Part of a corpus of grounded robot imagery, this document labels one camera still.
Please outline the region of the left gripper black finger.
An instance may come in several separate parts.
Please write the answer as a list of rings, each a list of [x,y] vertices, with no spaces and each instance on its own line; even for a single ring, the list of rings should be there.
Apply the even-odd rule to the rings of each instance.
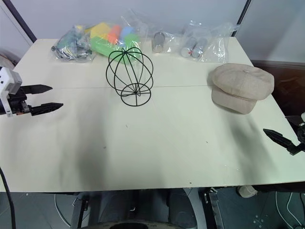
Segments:
[[[46,91],[52,90],[52,87],[42,84],[26,85],[22,87],[25,94],[41,94]]]
[[[46,103],[46,104],[41,104],[39,106],[29,106],[29,111],[32,116],[35,115],[42,115],[46,113],[53,112],[63,106],[62,103]]]

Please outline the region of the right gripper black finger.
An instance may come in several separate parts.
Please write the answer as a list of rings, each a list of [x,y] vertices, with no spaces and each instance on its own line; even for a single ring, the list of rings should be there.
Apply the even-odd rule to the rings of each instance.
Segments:
[[[285,118],[295,126],[300,126],[301,124],[301,116],[299,115],[288,115]]]
[[[280,146],[286,148],[288,151],[294,151],[297,149],[297,146],[293,144],[293,142],[285,137],[277,131],[270,129],[263,129],[263,132],[275,143]]]

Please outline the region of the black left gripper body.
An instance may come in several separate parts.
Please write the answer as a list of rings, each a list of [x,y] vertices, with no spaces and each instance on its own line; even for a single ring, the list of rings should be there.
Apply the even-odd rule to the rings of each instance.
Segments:
[[[31,86],[21,86],[15,94],[8,94],[8,102],[13,115],[31,112],[31,106],[26,104],[26,94],[31,94]]]

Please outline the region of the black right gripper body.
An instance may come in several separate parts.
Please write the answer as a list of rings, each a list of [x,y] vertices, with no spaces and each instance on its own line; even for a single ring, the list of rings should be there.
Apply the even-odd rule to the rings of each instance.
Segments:
[[[287,151],[290,155],[294,156],[301,151],[305,151],[305,124],[301,123],[297,128],[296,136],[298,141],[300,142],[297,146],[294,145],[292,142],[287,148]]]

